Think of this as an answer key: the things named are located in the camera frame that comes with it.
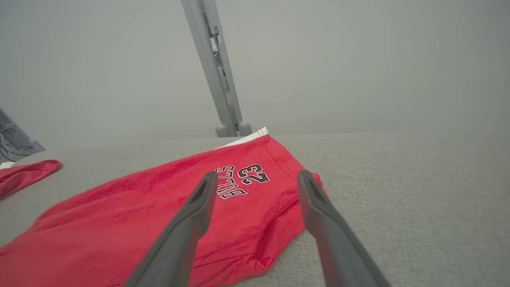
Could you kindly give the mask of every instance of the cable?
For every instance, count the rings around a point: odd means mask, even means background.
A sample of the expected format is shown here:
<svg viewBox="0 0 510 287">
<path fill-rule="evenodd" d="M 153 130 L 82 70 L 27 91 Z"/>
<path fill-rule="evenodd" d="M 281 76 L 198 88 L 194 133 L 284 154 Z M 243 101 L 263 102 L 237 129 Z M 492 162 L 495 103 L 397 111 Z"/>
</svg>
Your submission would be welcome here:
<svg viewBox="0 0 510 287">
<path fill-rule="evenodd" d="M 5 150 L 6 152 L 9 153 L 9 155 L 6 157 L 9 158 L 11 161 L 13 161 L 12 157 L 11 157 L 11 150 L 4 148 L 4 146 L 6 146 L 6 145 L 4 143 L 4 135 L 2 133 L 0 133 L 0 144 L 1 144 L 0 148 L 2 148 L 3 150 Z"/>
<path fill-rule="evenodd" d="M 5 156 L 5 154 L 4 154 L 4 151 L 3 151 L 2 149 L 0 149 L 0 158 L 2 158 L 2 157 L 7 158 L 7 156 Z"/>
<path fill-rule="evenodd" d="M 30 154 L 17 154 L 15 152 L 11 152 L 11 150 L 6 149 L 5 147 L 2 147 L 2 146 L 0 146 L 0 148 L 3 149 L 4 151 L 8 152 L 9 155 L 11 155 L 11 154 L 20 155 L 20 156 L 29 156 L 30 155 Z"/>
<path fill-rule="evenodd" d="M 12 143 L 6 143 L 5 145 L 6 145 L 6 146 L 13 147 L 13 148 L 33 148 L 33 146 L 15 146 L 15 145 L 14 145 L 14 144 L 12 144 Z"/>
<path fill-rule="evenodd" d="M 8 159 L 10 159 L 11 161 L 14 161 L 11 157 L 11 154 L 15 154 L 15 155 L 19 155 L 19 156 L 29 156 L 29 154 L 18 154 L 18 153 L 11 152 L 11 150 L 4 143 L 4 135 L 2 133 L 0 133 L 0 148 L 9 154 L 8 156 L 5 156 L 5 155 L 4 156 L 7 157 Z"/>
</svg>

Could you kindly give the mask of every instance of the gray background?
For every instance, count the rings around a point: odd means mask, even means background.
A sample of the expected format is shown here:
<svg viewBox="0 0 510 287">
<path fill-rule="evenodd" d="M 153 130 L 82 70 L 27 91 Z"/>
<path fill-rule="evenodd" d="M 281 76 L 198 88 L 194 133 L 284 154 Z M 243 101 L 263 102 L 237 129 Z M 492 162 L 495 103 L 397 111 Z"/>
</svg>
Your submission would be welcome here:
<svg viewBox="0 0 510 287">
<path fill-rule="evenodd" d="M 510 131 L 509 1 L 216 3 L 255 129 Z"/>
<path fill-rule="evenodd" d="M 0 106 L 48 150 L 219 124 L 180 1 L 0 0 Z"/>
<path fill-rule="evenodd" d="M 508 1 L 217 5 L 254 130 L 510 129 Z M 215 136 L 179 1 L 0 0 L 0 39 L 0 105 L 47 149 Z"/>
</svg>

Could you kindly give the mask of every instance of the printed number 23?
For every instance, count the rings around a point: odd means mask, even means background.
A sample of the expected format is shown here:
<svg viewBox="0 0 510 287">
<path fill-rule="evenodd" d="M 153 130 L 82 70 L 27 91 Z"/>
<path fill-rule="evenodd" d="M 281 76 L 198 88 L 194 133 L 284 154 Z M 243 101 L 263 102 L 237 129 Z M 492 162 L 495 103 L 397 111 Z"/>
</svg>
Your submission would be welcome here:
<svg viewBox="0 0 510 287">
<path fill-rule="evenodd" d="M 262 166 L 260 164 L 252 164 L 250 166 L 247 166 L 243 169 L 240 169 L 237 172 L 237 175 L 240 178 L 243 178 L 242 182 L 244 184 L 251 184 L 252 180 L 255 180 L 257 182 L 266 182 L 269 181 L 269 178 L 267 177 L 266 173 L 261 173 Z M 255 175 L 248 175 L 249 172 L 256 172 L 257 176 Z"/>
</svg>

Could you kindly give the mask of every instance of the red cloth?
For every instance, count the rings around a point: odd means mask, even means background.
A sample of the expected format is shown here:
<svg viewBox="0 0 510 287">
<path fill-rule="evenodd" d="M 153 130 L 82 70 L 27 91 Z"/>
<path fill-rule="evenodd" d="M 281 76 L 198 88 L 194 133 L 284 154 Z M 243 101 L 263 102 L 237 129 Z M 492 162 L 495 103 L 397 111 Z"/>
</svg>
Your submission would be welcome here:
<svg viewBox="0 0 510 287">
<path fill-rule="evenodd" d="M 212 170 L 219 193 L 189 286 L 262 274 L 304 229 L 300 169 L 282 145 L 264 136 L 105 183 L 53 206 L 0 248 L 2 285 L 121 286 Z"/>
<path fill-rule="evenodd" d="M 0 170 L 0 200 L 54 173 L 61 165 L 58 160 L 44 160 Z"/>
</svg>

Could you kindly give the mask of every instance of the gray couch cushion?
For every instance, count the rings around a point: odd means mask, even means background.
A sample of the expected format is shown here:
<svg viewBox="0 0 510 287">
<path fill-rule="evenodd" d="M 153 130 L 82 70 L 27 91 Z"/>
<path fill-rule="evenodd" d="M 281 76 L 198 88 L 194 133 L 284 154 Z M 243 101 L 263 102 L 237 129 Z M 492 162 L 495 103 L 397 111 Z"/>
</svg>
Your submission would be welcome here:
<svg viewBox="0 0 510 287">
<path fill-rule="evenodd" d="M 324 188 L 393 286 L 510 282 L 510 138 L 505 135 L 330 134 L 275 137 Z M 0 245 L 55 203 L 112 179 L 234 138 L 43 152 L 61 170 L 0 202 Z M 236 286 L 321 286 L 303 232 L 264 275 Z"/>
</svg>

